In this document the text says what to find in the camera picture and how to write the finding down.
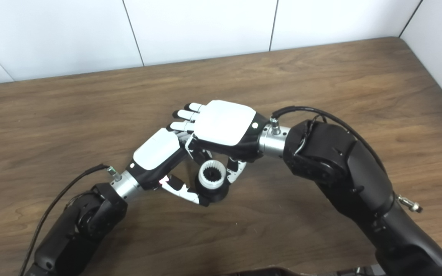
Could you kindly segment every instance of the cable connector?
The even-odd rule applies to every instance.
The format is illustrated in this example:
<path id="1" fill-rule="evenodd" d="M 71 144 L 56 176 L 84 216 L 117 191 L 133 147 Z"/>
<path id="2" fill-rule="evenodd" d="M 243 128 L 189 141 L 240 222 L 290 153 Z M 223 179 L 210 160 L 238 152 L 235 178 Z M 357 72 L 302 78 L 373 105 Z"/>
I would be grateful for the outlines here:
<path id="1" fill-rule="evenodd" d="M 279 120 L 277 120 L 274 117 L 270 117 L 270 126 L 272 127 L 273 135 L 281 134 L 281 127 L 279 127 Z"/>
<path id="2" fill-rule="evenodd" d="M 107 172 L 110 174 L 110 176 L 112 176 L 112 177 L 114 177 L 114 180 L 117 182 L 117 181 L 120 181 L 121 179 L 122 179 L 122 175 L 120 175 L 119 173 L 117 173 L 117 171 L 112 167 L 112 166 L 109 166 L 108 168 L 107 168 Z"/>
<path id="3" fill-rule="evenodd" d="M 401 196 L 400 194 L 397 195 L 397 200 L 402 205 L 407 206 L 407 208 L 409 208 L 411 212 L 422 213 L 422 211 L 424 210 L 424 208 L 422 208 L 419 203 L 413 202 L 410 199 Z"/>

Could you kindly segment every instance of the robot finger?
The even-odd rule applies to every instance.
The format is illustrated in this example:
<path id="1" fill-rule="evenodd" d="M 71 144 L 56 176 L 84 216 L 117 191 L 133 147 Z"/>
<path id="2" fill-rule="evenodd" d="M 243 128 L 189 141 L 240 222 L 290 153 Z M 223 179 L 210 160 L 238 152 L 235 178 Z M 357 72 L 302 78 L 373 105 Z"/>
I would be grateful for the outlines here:
<path id="1" fill-rule="evenodd" d="M 187 133 L 192 133 L 193 127 L 194 127 L 193 123 L 185 121 L 185 122 L 173 122 L 167 127 L 167 129 L 169 131 L 176 130 L 176 131 L 186 131 Z"/>
<path id="2" fill-rule="evenodd" d="M 195 122 L 198 116 L 199 113 L 187 110 L 177 110 L 173 113 L 175 119 L 184 119 L 191 122 Z"/>
<path id="3" fill-rule="evenodd" d="M 201 113 L 202 109 L 204 109 L 206 106 L 202 105 L 200 103 L 188 103 L 185 105 L 184 109 L 185 110 L 189 110 L 189 111 L 193 111 L 193 112 L 197 112 L 197 113 Z"/>

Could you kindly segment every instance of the robotic hand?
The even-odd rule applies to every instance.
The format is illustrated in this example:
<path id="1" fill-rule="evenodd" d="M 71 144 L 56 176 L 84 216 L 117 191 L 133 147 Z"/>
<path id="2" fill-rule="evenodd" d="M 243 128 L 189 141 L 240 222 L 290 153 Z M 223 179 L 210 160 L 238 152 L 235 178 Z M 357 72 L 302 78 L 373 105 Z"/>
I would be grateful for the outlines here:
<path id="1" fill-rule="evenodd" d="M 318 115 L 291 128 L 279 126 L 288 112 Z M 76 196 L 42 240 L 29 276 L 81 273 L 101 240 L 125 217 L 130 199 L 160 187 L 199 205 L 220 201 L 247 162 L 282 159 L 290 171 L 313 180 L 337 211 L 353 220 L 376 247 L 390 276 L 442 275 L 442 249 L 404 212 L 422 208 L 396 195 L 376 153 L 358 133 L 333 115 L 309 107 L 287 107 L 267 119 L 245 105 L 190 103 L 173 113 L 183 122 L 160 129 L 133 154 L 126 171 L 110 183 Z M 340 125 L 327 123 L 327 118 Z M 229 157 L 225 169 L 212 152 Z M 195 190 L 172 168 L 191 157 L 201 164 Z"/>

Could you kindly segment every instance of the black robot forearm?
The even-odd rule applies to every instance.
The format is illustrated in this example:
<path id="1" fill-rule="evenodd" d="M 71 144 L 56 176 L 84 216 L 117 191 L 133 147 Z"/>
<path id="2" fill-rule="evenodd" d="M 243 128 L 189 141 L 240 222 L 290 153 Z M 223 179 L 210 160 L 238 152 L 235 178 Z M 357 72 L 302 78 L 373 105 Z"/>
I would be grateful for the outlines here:
<path id="1" fill-rule="evenodd" d="M 405 275 L 410 266 L 442 267 L 442 249 L 404 212 L 371 153 L 342 127 L 296 125 L 288 133 L 284 161 L 293 174 L 314 180 L 337 211 L 360 227 L 389 275 Z"/>
<path id="2" fill-rule="evenodd" d="M 80 194 L 35 250 L 35 262 L 25 275 L 79 275 L 126 211 L 127 203 L 109 183 L 96 184 Z"/>

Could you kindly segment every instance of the wooden table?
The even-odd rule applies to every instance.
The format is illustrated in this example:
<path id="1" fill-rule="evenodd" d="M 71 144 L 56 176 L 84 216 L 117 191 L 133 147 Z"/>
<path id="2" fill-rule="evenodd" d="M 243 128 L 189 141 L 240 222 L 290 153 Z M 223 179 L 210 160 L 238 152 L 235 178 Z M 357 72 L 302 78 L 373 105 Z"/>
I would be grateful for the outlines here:
<path id="1" fill-rule="evenodd" d="M 72 178 L 101 162 L 124 168 L 172 111 L 212 99 L 267 116 L 300 104 L 341 117 L 376 149 L 396 192 L 424 206 L 411 216 L 442 246 L 442 90 L 403 41 L 383 38 L 0 84 L 0 275 L 17 273 L 42 212 Z M 187 162 L 174 173 L 188 179 L 197 169 Z M 73 195 L 103 181 L 97 173 L 73 187 L 40 239 Z M 209 208 L 143 193 L 84 275 L 315 273 L 372 263 L 365 236 L 312 182 L 263 158 Z"/>

